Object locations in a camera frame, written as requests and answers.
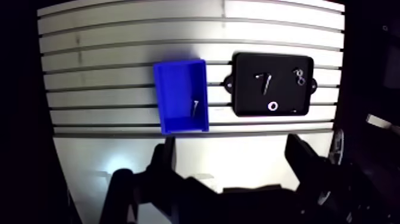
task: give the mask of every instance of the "screw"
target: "screw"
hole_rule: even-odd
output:
[[[296,73],[296,75],[299,77],[303,76],[303,70],[301,69],[295,69],[293,72]]]

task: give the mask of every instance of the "blue plastic bin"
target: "blue plastic bin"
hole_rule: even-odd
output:
[[[209,131],[205,61],[162,62],[153,69],[162,134]]]

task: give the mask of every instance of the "small screw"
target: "small screw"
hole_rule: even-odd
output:
[[[303,76],[303,70],[301,69],[295,69],[293,72],[296,73],[296,75],[299,77]]]
[[[197,105],[199,104],[199,101],[194,100],[194,106],[193,106],[193,111],[192,111],[192,117],[195,116]]]

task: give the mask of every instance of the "mounting hole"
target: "mounting hole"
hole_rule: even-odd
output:
[[[303,86],[305,84],[305,79],[303,77],[297,77],[296,81],[299,86]]]
[[[233,77],[227,76],[223,82],[223,86],[228,93],[232,94],[232,92],[233,92]]]
[[[275,101],[272,101],[272,102],[270,102],[269,104],[268,104],[268,109],[270,110],[270,111],[276,111],[277,109],[278,109],[278,103],[277,102],[275,102]]]

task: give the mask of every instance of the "slatwall panel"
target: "slatwall panel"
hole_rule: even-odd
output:
[[[83,223],[98,223],[110,174],[140,172],[163,141],[152,65],[164,60],[207,62],[210,132],[178,135],[180,175],[208,173],[222,187],[295,189],[283,157],[287,134],[300,133],[325,156],[332,139],[343,12],[343,5],[319,0],[77,0],[39,10],[54,141]],[[318,89],[310,112],[237,117],[221,83],[240,51],[312,57]],[[139,222],[166,221],[146,205]]]
[[[331,2],[294,0],[91,0],[43,9],[39,42],[56,132],[126,132],[128,125],[129,133],[159,133],[152,63],[187,58],[207,61],[211,133],[330,128],[341,76],[342,11]],[[309,114],[236,117],[221,83],[240,51],[312,57],[318,89]]]

